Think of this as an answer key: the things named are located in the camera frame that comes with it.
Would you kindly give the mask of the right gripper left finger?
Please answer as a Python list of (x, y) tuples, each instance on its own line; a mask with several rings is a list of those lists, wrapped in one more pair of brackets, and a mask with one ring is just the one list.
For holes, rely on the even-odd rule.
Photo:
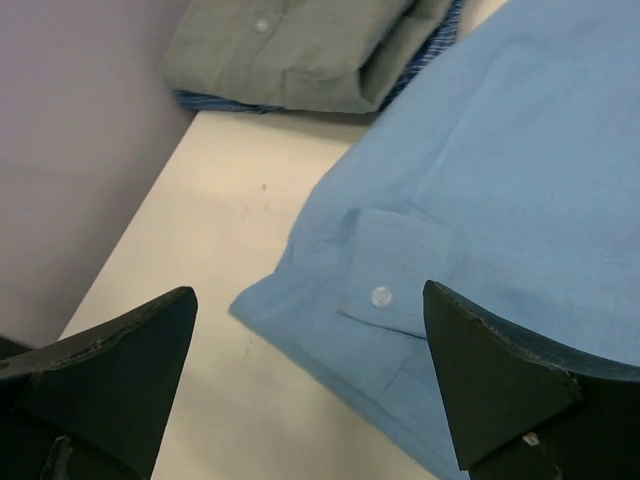
[(197, 311), (178, 287), (45, 347), (2, 339), (2, 478), (150, 478)]

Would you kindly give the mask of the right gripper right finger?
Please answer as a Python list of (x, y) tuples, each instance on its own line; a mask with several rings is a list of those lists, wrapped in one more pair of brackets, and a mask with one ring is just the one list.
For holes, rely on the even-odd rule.
[(638, 478), (638, 367), (539, 335), (434, 281), (423, 298), (461, 470), (473, 479)]

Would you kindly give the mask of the light blue long sleeve shirt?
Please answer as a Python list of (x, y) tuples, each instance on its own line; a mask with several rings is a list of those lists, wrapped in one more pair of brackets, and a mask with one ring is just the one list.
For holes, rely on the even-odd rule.
[(230, 311), (441, 479), (461, 477), (425, 339), (435, 280), (639, 360), (639, 5), (509, 1), (314, 188)]

